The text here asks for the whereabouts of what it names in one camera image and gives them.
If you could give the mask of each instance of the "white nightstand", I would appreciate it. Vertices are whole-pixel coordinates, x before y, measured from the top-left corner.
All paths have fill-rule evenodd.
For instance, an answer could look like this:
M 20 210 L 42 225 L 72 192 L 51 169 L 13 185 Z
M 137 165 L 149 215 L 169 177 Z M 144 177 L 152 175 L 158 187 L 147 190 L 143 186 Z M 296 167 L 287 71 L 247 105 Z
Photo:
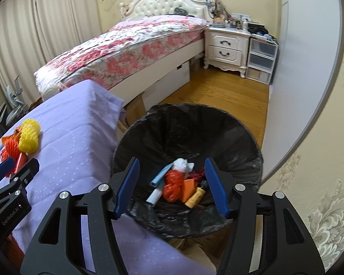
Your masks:
M 245 78 L 250 36 L 244 30 L 206 28 L 204 69 L 211 64 L 222 70 L 239 71 Z

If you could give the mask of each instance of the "tufted headboard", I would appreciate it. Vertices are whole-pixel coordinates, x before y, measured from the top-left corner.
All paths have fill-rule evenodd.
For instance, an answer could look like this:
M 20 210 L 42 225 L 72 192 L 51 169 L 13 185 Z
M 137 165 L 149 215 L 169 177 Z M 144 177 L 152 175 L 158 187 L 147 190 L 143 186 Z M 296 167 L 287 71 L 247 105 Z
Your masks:
M 183 8 L 189 15 L 213 21 L 208 13 L 206 0 L 134 0 L 128 8 L 120 3 L 120 14 L 125 21 L 136 16 L 173 14 L 176 7 Z

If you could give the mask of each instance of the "beige curtain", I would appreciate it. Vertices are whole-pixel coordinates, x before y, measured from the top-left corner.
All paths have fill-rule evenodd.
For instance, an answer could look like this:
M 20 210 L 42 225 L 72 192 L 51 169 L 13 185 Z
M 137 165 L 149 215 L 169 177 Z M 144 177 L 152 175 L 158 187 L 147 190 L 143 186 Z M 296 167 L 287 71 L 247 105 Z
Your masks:
M 33 16 L 34 0 L 4 0 L 0 4 L 0 84 L 14 91 L 19 76 L 26 103 L 38 100 L 33 73 L 46 64 Z
M 40 97 L 34 72 L 57 55 L 101 34 L 96 0 L 3 0 L 0 4 L 0 84 L 23 98 Z

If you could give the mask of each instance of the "floral bedspread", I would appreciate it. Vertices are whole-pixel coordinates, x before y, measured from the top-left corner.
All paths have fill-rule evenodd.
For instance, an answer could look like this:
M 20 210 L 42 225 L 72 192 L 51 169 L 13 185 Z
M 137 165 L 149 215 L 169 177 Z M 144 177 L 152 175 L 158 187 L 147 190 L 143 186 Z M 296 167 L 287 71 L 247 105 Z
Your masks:
M 121 22 L 105 34 L 57 56 L 34 75 L 42 94 L 94 80 L 109 90 L 162 57 L 202 38 L 204 19 L 163 15 Z

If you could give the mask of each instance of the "purple tablecloth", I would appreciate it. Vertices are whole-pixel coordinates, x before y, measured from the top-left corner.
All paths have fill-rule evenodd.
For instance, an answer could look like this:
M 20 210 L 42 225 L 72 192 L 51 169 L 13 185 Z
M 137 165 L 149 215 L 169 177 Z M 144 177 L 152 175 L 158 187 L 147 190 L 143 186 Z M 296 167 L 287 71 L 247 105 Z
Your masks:
M 33 154 L 40 168 L 27 186 L 32 210 L 13 231 L 24 252 L 61 191 L 83 194 L 108 182 L 121 107 L 121 99 L 86 80 L 52 97 L 8 131 L 12 134 L 27 118 L 41 125 L 39 150 Z M 0 188 L 8 183 L 4 178 Z M 129 274 L 212 274 L 128 216 L 113 221 L 113 227 Z M 82 217 L 82 236 L 86 266 L 94 271 L 86 216 Z

